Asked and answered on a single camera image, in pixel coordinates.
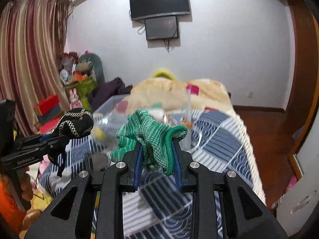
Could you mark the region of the left hand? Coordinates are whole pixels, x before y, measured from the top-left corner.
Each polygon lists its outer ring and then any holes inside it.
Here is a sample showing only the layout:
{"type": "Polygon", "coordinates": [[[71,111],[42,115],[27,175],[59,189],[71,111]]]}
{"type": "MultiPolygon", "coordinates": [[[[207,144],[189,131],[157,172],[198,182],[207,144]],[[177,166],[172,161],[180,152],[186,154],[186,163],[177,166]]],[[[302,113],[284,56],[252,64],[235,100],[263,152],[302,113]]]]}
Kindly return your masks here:
{"type": "Polygon", "coordinates": [[[25,199],[28,202],[30,202],[33,198],[33,191],[32,191],[32,185],[30,182],[30,175],[28,174],[29,170],[30,170],[29,167],[25,167],[23,170],[21,170],[21,177],[20,177],[22,197],[23,197],[23,199],[25,199]]]}

